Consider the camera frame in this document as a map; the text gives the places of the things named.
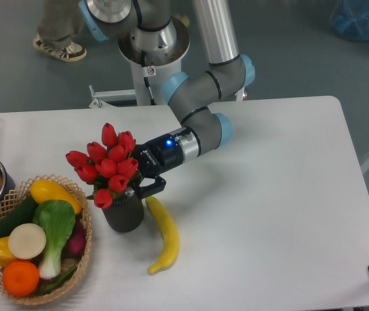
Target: yellow banana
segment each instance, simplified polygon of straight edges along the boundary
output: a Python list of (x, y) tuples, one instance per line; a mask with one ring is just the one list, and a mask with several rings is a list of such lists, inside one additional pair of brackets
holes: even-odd
[(174, 220), (164, 206), (155, 197), (149, 196), (145, 203), (161, 228), (164, 238), (164, 248), (157, 262), (148, 268), (149, 274), (169, 268), (177, 258), (180, 249), (180, 238)]

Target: cucumber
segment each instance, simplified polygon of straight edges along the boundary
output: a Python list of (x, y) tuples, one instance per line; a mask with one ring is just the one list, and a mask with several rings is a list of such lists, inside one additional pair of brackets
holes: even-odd
[(9, 236), (19, 225), (32, 222), (38, 204), (29, 194), (15, 209), (0, 220), (0, 238)]

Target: sneaker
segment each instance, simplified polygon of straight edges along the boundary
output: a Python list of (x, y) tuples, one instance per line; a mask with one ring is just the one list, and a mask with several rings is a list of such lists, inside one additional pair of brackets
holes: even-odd
[(72, 42), (64, 49), (54, 49), (44, 44), (39, 34), (33, 39), (33, 47), (38, 51), (44, 52), (58, 60), (63, 60), (64, 62), (75, 62), (86, 56), (86, 49), (79, 44)]

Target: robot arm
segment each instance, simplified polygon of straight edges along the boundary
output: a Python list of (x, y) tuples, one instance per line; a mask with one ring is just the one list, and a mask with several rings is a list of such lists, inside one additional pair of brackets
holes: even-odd
[[(117, 7), (113, 11), (124, 12), (130, 2), (85, 0), (86, 5), (99, 4), (99, 8), (105, 12), (108, 11), (105, 8), (109, 4)], [(148, 32), (149, 38), (154, 32), (170, 25), (169, 1), (136, 0), (132, 4), (129, 15), (112, 24), (99, 21), (96, 14), (93, 17), (98, 20), (99, 28), (106, 33), (112, 29), (117, 29), (112, 34), (120, 31), (120, 24), (124, 23), (132, 28), (137, 27), (144, 34)], [(139, 9), (145, 7), (147, 14), (151, 16), (155, 6), (161, 8), (164, 5), (166, 8), (153, 19), (144, 17), (146, 14), (142, 14)], [(249, 57), (239, 54), (227, 0), (193, 0), (193, 6), (208, 56), (209, 69), (196, 78), (189, 78), (184, 72), (178, 72), (163, 82), (161, 92), (165, 102), (182, 127), (136, 146), (133, 156), (138, 160), (139, 171), (143, 178), (155, 180), (149, 186), (134, 187), (142, 198), (164, 189), (165, 181), (160, 174), (214, 150), (232, 138), (232, 125), (228, 118), (221, 113), (211, 113), (208, 105), (235, 94), (255, 77), (255, 69)], [(88, 12), (93, 14), (94, 11), (89, 8)]]

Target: bouquet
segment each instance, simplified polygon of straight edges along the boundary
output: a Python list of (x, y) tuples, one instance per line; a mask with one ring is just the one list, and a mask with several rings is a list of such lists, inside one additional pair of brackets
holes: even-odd
[(113, 126), (106, 123), (102, 144), (93, 141), (86, 146), (88, 154), (73, 150), (66, 154), (66, 159), (82, 181), (93, 185), (93, 194), (87, 199), (105, 209), (126, 195), (125, 190), (140, 180), (141, 174), (138, 161), (131, 156), (136, 141), (129, 131), (117, 135)]

